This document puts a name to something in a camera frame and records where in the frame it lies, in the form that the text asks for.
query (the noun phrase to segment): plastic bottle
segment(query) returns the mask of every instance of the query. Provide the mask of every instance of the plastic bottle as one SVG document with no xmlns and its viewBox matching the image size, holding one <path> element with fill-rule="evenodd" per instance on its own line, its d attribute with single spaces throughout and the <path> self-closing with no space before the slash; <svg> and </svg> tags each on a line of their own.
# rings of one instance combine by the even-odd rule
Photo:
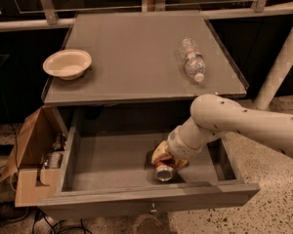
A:
<svg viewBox="0 0 293 234">
<path fill-rule="evenodd" d="M 197 83 L 203 81 L 206 71 L 205 61 L 195 41 L 186 37 L 181 41 L 179 51 L 184 60 L 186 74 Z"/>
</svg>

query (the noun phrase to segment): bowl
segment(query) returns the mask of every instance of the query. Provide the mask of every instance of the bowl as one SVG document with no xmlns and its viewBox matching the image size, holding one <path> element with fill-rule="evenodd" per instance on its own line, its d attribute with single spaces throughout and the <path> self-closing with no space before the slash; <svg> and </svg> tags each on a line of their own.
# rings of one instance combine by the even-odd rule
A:
<svg viewBox="0 0 293 234">
<path fill-rule="evenodd" d="M 87 52 L 67 49 L 49 56 L 43 62 L 43 70 L 63 80 L 73 80 L 80 77 L 91 62 L 91 56 Z"/>
</svg>

